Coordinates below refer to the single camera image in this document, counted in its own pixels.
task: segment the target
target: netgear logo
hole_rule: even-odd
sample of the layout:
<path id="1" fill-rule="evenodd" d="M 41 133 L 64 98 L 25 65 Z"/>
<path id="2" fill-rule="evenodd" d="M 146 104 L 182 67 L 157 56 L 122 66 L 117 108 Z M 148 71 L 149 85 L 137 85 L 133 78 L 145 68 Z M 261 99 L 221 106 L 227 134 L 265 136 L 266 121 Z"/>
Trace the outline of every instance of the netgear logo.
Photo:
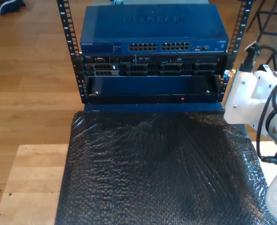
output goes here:
<path id="1" fill-rule="evenodd" d="M 180 22 L 183 18 L 180 16 L 126 16 L 126 23 L 158 23 L 158 22 Z"/>

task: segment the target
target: shoe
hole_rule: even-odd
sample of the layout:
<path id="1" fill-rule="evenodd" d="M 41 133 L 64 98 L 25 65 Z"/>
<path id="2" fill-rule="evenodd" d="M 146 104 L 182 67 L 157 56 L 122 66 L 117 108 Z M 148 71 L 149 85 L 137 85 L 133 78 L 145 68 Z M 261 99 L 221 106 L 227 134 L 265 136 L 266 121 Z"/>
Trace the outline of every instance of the shoe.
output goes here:
<path id="1" fill-rule="evenodd" d="M 22 6 L 26 6 L 23 0 L 0 0 L 0 15 L 16 12 Z"/>

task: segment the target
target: metal frame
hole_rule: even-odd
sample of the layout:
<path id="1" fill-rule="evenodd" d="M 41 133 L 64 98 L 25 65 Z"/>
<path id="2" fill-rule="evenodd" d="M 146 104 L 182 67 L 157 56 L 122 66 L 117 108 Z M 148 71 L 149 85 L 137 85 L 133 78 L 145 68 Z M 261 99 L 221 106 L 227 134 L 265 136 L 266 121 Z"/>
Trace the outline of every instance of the metal frame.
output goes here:
<path id="1" fill-rule="evenodd" d="M 88 99 L 88 94 L 83 74 L 83 68 L 81 64 L 81 54 L 79 52 L 79 46 L 76 38 L 69 2 L 68 0 L 57 0 L 57 4 L 65 38 L 67 40 L 69 55 L 73 63 L 74 73 L 76 76 L 81 101 L 85 104 Z"/>
<path id="2" fill-rule="evenodd" d="M 276 32 L 266 32 L 265 29 L 271 19 L 271 17 L 273 15 L 277 15 L 277 12 L 275 12 L 275 9 L 277 7 L 277 0 L 275 0 L 274 2 L 274 5 L 272 7 L 272 10 L 269 12 L 269 11 L 261 11 L 261 8 L 263 7 L 264 3 L 265 3 L 266 0 L 262 0 L 262 2 L 260 3 L 260 6 L 258 7 L 254 17 L 252 18 L 251 20 L 251 23 L 249 24 L 248 28 L 247 28 L 247 32 L 249 31 L 249 29 L 251 28 L 251 26 L 253 25 L 255 19 L 257 18 L 258 20 L 258 26 L 259 26 L 259 31 L 260 31 L 260 34 L 257 38 L 257 42 L 260 41 L 261 37 L 263 34 L 265 35 L 274 35 L 274 36 L 277 36 L 277 33 Z M 264 25 L 262 26 L 262 23 L 261 23 L 261 19 L 260 19 L 260 14 L 268 14 L 268 18 L 266 19 L 266 21 L 264 22 Z"/>
<path id="3" fill-rule="evenodd" d="M 85 78 L 84 78 L 83 68 L 81 63 L 82 56 L 79 51 L 79 47 L 78 47 L 78 43 L 75 35 L 74 24 L 72 20 L 71 10 L 69 7 L 69 2 L 68 0 L 57 0 L 57 4 L 60 12 L 63 30 L 67 40 L 69 54 L 74 67 L 74 72 L 77 80 L 77 85 L 79 88 L 79 93 L 81 96 L 81 101 L 82 103 L 85 104 L 85 103 L 88 103 L 89 95 L 86 88 L 86 83 L 85 83 Z M 227 70 L 231 70 L 235 63 L 235 59 L 241 44 L 241 40 L 245 31 L 247 20 L 252 8 L 252 4 L 253 4 L 253 0 L 241 1 L 240 10 L 238 13 L 238 17 L 235 23 L 235 28 L 234 28 L 230 46 L 228 49 L 228 60 L 226 65 Z M 228 82 L 229 82 L 228 76 L 224 75 L 223 77 L 221 77 L 221 85 L 219 88 L 220 94 L 218 95 L 218 99 L 220 102 L 224 97 Z"/>
<path id="4" fill-rule="evenodd" d="M 260 34 L 259 34 L 259 36 L 257 38 L 257 42 L 258 43 L 259 43 L 261 37 L 263 36 L 263 34 L 277 36 L 276 32 L 266 32 L 265 31 L 265 29 L 266 29 L 266 27 L 267 27 L 267 25 L 268 25 L 272 15 L 277 15 L 277 12 L 275 12 L 275 9 L 277 7 L 277 0 L 275 0 L 274 5 L 273 5 L 273 7 L 272 7 L 270 12 L 269 11 L 261 11 L 261 8 L 263 7 L 265 1 L 266 0 L 262 0 L 262 2 L 260 3 L 260 6 L 258 7 L 254 17 L 251 20 L 251 23 L 249 24 L 249 26 L 247 28 L 247 32 L 248 32 L 249 29 L 251 28 L 252 24 L 254 23 L 255 19 L 257 18 L 257 20 L 258 20 L 258 26 L 259 26 L 259 31 L 260 31 Z M 268 14 L 268 18 L 264 22 L 263 26 L 262 26 L 262 23 L 261 23 L 260 14 Z M 276 56 L 275 56 L 275 54 L 271 54 L 269 59 L 266 61 L 266 64 L 269 64 L 271 60 L 273 60 L 274 70 L 277 71 L 277 63 L 276 63 Z"/>

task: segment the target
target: wooden floor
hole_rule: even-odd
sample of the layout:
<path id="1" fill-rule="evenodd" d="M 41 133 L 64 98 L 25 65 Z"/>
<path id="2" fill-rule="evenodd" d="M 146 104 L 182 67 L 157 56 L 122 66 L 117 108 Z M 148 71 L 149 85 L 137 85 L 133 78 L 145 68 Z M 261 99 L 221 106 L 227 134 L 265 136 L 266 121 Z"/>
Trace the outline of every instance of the wooden floor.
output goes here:
<path id="1" fill-rule="evenodd" d="M 56 1 L 25 2 L 27 8 L 19 13 L 0 16 L 0 200 L 18 146 L 67 144 L 73 115 L 83 109 Z M 85 6 L 91 1 L 70 2 L 80 38 Z M 240 2 L 210 2 L 218 4 L 231 37 Z M 268 30 L 277 30 L 277 16 Z M 257 35 L 258 27 L 254 24 L 244 37 L 238 60 L 244 56 L 242 48 Z M 277 38 L 264 36 L 262 43 L 277 45 Z M 257 63 L 264 62 L 269 54 L 263 53 Z M 255 133 L 251 130 L 250 136 L 254 140 Z"/>

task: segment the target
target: bubble wrap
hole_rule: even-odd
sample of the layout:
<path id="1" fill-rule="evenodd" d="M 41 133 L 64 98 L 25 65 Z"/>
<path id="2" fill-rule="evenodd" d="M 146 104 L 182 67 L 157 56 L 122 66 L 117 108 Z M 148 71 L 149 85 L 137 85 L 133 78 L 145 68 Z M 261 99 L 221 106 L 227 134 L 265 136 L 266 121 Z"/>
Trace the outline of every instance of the bubble wrap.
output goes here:
<path id="1" fill-rule="evenodd" d="M 222 115 L 78 112 L 56 225 L 277 225 L 243 126 Z"/>

